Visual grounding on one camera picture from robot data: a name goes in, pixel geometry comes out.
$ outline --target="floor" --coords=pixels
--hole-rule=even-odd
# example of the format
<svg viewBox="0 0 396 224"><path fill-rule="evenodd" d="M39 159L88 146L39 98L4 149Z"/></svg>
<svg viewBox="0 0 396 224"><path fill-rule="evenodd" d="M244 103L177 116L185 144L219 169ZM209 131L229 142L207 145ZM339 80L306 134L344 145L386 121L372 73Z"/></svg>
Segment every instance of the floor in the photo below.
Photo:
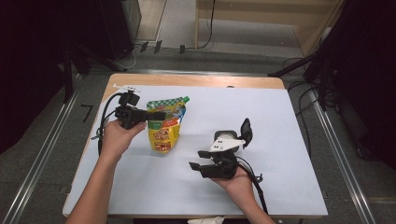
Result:
<svg viewBox="0 0 396 224"><path fill-rule="evenodd" d="M167 0L157 37L158 40L163 41L163 47L178 48L180 44L186 47L192 46L193 20L190 10L193 10L193 2ZM298 60L287 61L287 59L302 56L288 27L269 25L265 29L272 30L271 35L266 33L255 36L253 33L257 33L258 24L239 24L247 30L240 34L233 32L233 35L221 36L223 32L227 32L226 30L236 29L234 25L236 27L236 24L215 23L212 39L214 44L212 47L209 46L209 50L186 51L184 54L179 54L178 49L161 49L156 54L152 49L145 52L136 50L134 54L128 55L119 63L134 64L128 68L128 72L177 70L205 73L210 71L229 76L265 77L265 74L278 71ZM253 27L251 33L248 31L248 25ZM204 34L201 40L201 43L205 42ZM300 68L282 77L285 86L288 87L293 81L303 80L303 72L304 69ZM37 155L44 149L50 148L45 156L46 159L43 160L45 166L37 172L36 182L32 182L32 191L27 191L25 195L28 200L21 205L22 210L16 215L14 219L16 221L12 223L64 223L65 218L62 215L64 201L72 185L104 88L112 73L101 64L92 62L90 74L78 76L75 81L75 92L78 94L74 103L69 108L65 108L62 104L64 92L60 90L36 118L22 140L0 155L0 219L7 216L7 211L18 196L18 190L28 176ZM290 100L296 112L299 110L300 97L308 88L306 85L301 85L290 91ZM312 100L306 95L302 98L302 105L308 105ZM89 108L84 105L92 106L92 112L88 117ZM54 136L55 141L50 145L48 141L46 142L46 138L60 112L67 116L62 123L62 129ZM341 115L331 107L327 115L332 121L332 127L336 131L343 153L360 184L376 223L394 223L396 171L382 161L361 159ZM329 215L321 219L306 219L303 223L370 223L362 221L358 213L317 110L310 107L304 112L304 118L310 135L309 142L301 117L297 120L306 145L310 144L312 147L312 164ZM132 223L132 220L111 218L108 223ZM300 220L282 218L276 219L276 223L297 224Z"/></svg>

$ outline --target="gray floor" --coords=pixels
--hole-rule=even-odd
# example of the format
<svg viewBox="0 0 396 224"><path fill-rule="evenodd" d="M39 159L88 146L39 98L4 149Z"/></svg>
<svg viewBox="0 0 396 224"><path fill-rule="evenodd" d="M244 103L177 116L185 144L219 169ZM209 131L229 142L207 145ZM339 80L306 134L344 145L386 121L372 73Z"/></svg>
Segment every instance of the gray floor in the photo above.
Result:
<svg viewBox="0 0 396 224"><path fill-rule="evenodd" d="M166 25L167 23L163 21L163 27L166 27ZM163 29L160 36L166 36ZM172 36L167 36L168 39L163 38L163 46L165 46L165 43L171 43ZM175 42L175 46L178 46L180 42L181 40ZM187 51L185 54L179 54L175 49L162 49L157 54L153 54L153 49L148 49L145 52L137 50L134 52L136 64L129 69L129 72L139 69L185 70L225 72L230 73L230 75L241 73L241 76L261 77L267 73L280 70L287 58L295 56L293 50L282 52L282 49L274 49L274 53L260 54L250 51L235 53L235 49L230 45L224 48L224 51L229 52L201 50ZM124 65L133 62L134 57L132 55L120 61ZM293 75L282 77L285 86L289 86L293 80L302 79L303 71L304 69L301 68L293 71ZM92 71L88 76L84 76L81 82L76 102L21 214L19 223L64 223L65 218L62 216L66 199L64 189L72 184L79 158L111 74L113 72L101 64L92 62ZM299 97L306 88L306 86L300 86L290 92L290 99L296 111ZM63 91L55 95L45 110L36 118L22 140L0 155L1 220L6 216L18 187L28 174L50 131L51 125L56 120L63 106L63 97ZM307 105L309 102L310 98L306 96L303 99L303 105ZM81 105L93 105L93 110L85 122L83 120L88 109ZM377 223L394 223L396 219L394 213L396 209L396 172L381 161L362 160L356 153L356 146L341 117L333 109L330 109L328 113L349 163L370 202ZM315 109L311 108L305 111L304 115L311 137L312 164L329 210L327 217L307 219L304 223L361 223ZM305 137L303 124L300 118L298 120ZM131 221L130 219L111 218L108 223L131 223ZM282 223L299 223L297 219L281 219L281 221Z"/></svg>

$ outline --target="hand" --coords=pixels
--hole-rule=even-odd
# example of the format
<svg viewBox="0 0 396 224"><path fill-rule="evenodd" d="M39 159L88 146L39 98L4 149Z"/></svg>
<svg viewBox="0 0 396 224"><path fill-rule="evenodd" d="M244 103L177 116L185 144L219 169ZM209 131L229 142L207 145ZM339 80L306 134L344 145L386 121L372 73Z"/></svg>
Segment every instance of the hand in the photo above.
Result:
<svg viewBox="0 0 396 224"><path fill-rule="evenodd" d="M251 203L256 203L253 193L253 186L248 174L238 167L232 179L212 179L219 184L229 194L233 202L243 210Z"/></svg>
<svg viewBox="0 0 396 224"><path fill-rule="evenodd" d="M126 130L120 126L120 120L110 121L105 127L101 157L119 161L122 153L131 145L132 139L146 128L146 122L136 124Z"/></svg>

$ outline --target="yellow snack bag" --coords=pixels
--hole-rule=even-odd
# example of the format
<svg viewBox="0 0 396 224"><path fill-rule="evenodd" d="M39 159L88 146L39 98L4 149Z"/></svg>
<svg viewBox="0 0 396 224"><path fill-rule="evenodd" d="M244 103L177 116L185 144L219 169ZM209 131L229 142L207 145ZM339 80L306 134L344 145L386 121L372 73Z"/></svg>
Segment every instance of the yellow snack bag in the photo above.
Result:
<svg viewBox="0 0 396 224"><path fill-rule="evenodd" d="M189 97L150 101L147 104L148 112L165 112L166 120L148 121L148 139L151 148L161 153L169 152L176 144L180 123L186 113L185 104Z"/></svg>

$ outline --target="wire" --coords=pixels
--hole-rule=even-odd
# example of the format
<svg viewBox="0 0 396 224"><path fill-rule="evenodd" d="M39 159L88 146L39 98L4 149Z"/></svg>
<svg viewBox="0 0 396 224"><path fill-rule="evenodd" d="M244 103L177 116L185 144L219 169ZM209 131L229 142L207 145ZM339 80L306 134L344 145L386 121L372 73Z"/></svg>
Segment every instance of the wire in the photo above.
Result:
<svg viewBox="0 0 396 224"><path fill-rule="evenodd" d="M134 51L137 50L138 48L141 48L141 46L135 47L134 50L132 50L132 56L134 58L134 63L132 65L124 66L122 64L117 63L116 61L114 61L113 63L118 65L118 66L120 66L120 67L122 67L122 68L132 68L136 64L136 57L134 56Z"/></svg>
<svg viewBox="0 0 396 224"><path fill-rule="evenodd" d="M266 214L268 214L267 205L265 204L265 200L264 200L264 194L262 193L262 188L260 187L259 182L256 179L256 176L254 176L253 173L250 172L244 165L238 164L238 166L241 167L241 169L247 173L247 176L250 178L254 187L256 187L257 193L259 194L260 201L262 202L262 210L264 210L264 212Z"/></svg>
<svg viewBox="0 0 396 224"><path fill-rule="evenodd" d="M315 102L317 102L318 100L314 100L311 103L309 103L309 105L307 105L306 107L304 107L301 111L297 112L295 115L296 117L298 117L300 114L302 114L305 110L309 109L312 105L315 104Z"/></svg>
<svg viewBox="0 0 396 224"><path fill-rule="evenodd" d="M105 120L109 116L108 115L106 117L107 108L110 105L110 102L114 99L114 97L121 96L121 95L122 94L118 92L118 93L110 96L110 98L106 102L105 108L103 109L102 119L100 121L100 126L99 126L99 141L98 141L98 153L99 153L99 156L100 156L100 153L102 152L102 139L103 139L103 129L105 128L104 127L105 126Z"/></svg>
<svg viewBox="0 0 396 224"><path fill-rule="evenodd" d="M198 47L197 49L206 48L207 44L209 44L210 40L212 39L212 35L213 35L213 15L215 14L215 4L216 4L216 0L213 0L212 15L210 16L210 35L209 35L209 39L206 41L206 43L204 45L202 45L201 47Z"/></svg>
<svg viewBox="0 0 396 224"><path fill-rule="evenodd" d="M307 149L308 149L308 156L309 156L309 159L311 159L311 154L312 154L311 137L309 136L309 131L308 131L308 128L307 128L307 126L306 126L306 122L305 122L304 115L303 115L303 113L302 113L302 109L301 109L301 100L303 99L303 97L304 97L308 92L310 92L310 91L312 91L312 90L314 90L314 89L316 89L316 88L317 88L317 87L313 87L313 88L310 88L310 89L306 90L305 92L303 92L303 94L301 94L301 96L300 96L300 98L299 98L299 100L298 100L298 108L299 108L299 113L298 113L298 114L301 116L301 120L302 120L302 122L303 122L303 126L304 126L304 129L305 129L306 142L307 142Z"/></svg>

